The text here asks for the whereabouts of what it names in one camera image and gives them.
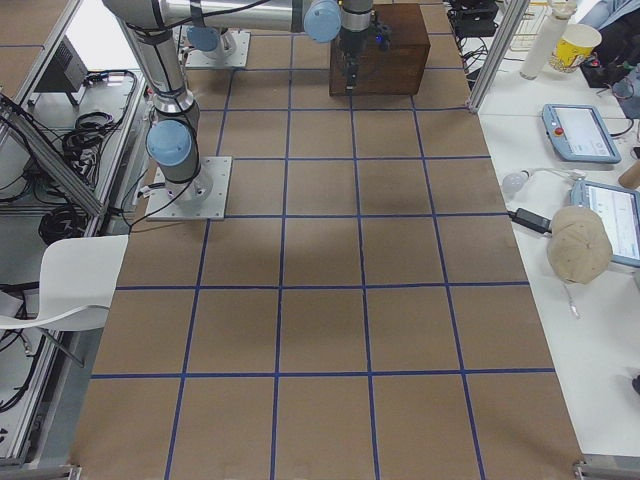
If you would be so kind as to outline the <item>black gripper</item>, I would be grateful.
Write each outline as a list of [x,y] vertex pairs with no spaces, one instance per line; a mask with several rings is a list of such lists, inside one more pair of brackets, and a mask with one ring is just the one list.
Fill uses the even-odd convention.
[[391,28],[382,23],[377,10],[355,12],[341,11],[339,50],[345,62],[345,91],[353,92],[358,79],[359,58],[363,54],[368,39],[386,51],[391,43]]

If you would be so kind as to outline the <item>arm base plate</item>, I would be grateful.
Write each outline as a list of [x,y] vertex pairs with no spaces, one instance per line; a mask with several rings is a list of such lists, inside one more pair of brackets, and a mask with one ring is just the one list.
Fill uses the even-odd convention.
[[227,30],[219,36],[215,50],[203,51],[190,46],[186,50],[185,68],[190,70],[244,69],[248,61],[251,34],[244,30]]
[[203,156],[199,175],[186,187],[166,183],[157,167],[154,182],[163,186],[151,190],[145,215],[150,221],[223,220],[231,171],[230,156]]

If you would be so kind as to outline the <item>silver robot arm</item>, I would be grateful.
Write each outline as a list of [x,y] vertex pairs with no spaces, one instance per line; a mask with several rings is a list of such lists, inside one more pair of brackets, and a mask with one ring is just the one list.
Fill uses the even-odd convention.
[[195,50],[216,60],[226,59],[236,51],[236,42],[228,29],[192,26],[187,29],[187,39]]
[[391,30],[370,1],[107,1],[152,90],[156,124],[146,139],[170,202],[202,201],[213,188],[199,155],[199,106],[187,86],[175,28],[257,28],[304,33],[317,43],[336,40],[346,63],[346,88],[356,86],[369,39],[386,50]]

